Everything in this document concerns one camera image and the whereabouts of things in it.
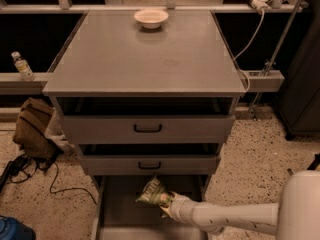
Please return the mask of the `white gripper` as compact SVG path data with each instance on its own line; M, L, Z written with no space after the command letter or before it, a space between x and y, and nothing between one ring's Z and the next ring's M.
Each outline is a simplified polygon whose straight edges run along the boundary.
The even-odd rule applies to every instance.
M175 191L168 191L168 195L173 198L169 207L160 206L162 210L162 218L171 217L175 221L181 223L192 223L194 208L197 205L196 201L189 197L180 195Z

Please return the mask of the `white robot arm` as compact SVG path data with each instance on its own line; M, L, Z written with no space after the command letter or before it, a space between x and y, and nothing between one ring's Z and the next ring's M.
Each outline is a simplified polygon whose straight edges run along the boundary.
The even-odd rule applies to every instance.
M173 220L211 234L234 227L274 235L276 240L320 240L320 172L293 174L278 203L219 206L175 193L163 210Z

